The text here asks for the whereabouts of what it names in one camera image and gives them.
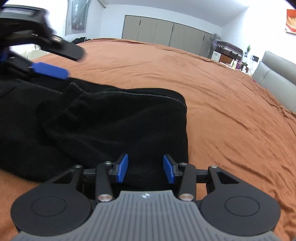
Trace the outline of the orange-brown bed cover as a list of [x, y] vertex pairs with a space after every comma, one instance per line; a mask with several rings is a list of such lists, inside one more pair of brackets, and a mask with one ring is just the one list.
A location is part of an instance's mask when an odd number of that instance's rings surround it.
[[[182, 50], [117, 39], [82, 47], [81, 62], [53, 54], [40, 61], [68, 69], [73, 79], [182, 95], [188, 162], [219, 166], [274, 197], [281, 207], [276, 234], [295, 238], [295, 113], [248, 75]], [[39, 183], [1, 169], [1, 240], [17, 234], [10, 217], [14, 200]]]

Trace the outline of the grey wardrobe doors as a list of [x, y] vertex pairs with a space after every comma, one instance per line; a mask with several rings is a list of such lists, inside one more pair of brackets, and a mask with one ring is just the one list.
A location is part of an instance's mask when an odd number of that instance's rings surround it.
[[122, 39], [160, 44], [209, 57], [213, 35], [186, 25], [148, 18], [125, 16]]

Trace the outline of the black pants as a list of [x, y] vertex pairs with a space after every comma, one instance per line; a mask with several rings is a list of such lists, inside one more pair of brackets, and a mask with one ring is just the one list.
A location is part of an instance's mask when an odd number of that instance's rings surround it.
[[128, 155], [124, 190], [164, 190], [163, 156], [187, 162], [187, 107], [161, 88], [120, 89], [70, 78], [1, 81], [1, 169], [45, 182], [80, 164]]

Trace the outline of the grey padded headboard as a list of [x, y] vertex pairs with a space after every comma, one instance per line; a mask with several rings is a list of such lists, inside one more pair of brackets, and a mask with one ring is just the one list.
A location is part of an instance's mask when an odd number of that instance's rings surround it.
[[295, 63], [266, 51], [252, 79], [273, 94], [286, 109], [295, 112]]

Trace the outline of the orange wall picture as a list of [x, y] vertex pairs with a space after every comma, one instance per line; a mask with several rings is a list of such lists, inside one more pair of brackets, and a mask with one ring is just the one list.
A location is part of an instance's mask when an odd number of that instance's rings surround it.
[[288, 33], [296, 33], [296, 10], [287, 9], [287, 20], [285, 23], [285, 31]]

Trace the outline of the grey wall poster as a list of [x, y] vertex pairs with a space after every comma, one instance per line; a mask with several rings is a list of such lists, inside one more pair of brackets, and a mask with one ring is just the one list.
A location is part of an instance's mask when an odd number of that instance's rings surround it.
[[65, 35], [86, 32], [90, 0], [69, 0], [67, 6]]

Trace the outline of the standing fan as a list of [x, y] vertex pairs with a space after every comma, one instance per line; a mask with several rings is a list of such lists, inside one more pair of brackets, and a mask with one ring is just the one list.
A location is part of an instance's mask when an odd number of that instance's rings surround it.
[[214, 33], [213, 35], [210, 36], [211, 45], [208, 52], [209, 59], [212, 58], [213, 52], [215, 51], [215, 48], [217, 46], [217, 42], [220, 40], [221, 40], [221, 37], [217, 33]]

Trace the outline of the cluttered bedside shelf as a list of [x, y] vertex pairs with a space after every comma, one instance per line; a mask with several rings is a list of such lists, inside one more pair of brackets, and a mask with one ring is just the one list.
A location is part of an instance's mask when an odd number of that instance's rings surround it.
[[251, 74], [254, 63], [259, 62], [259, 58], [249, 55], [250, 46], [243, 52], [237, 46], [224, 41], [218, 41], [212, 60], [223, 63], [232, 69], [240, 70], [244, 73]]

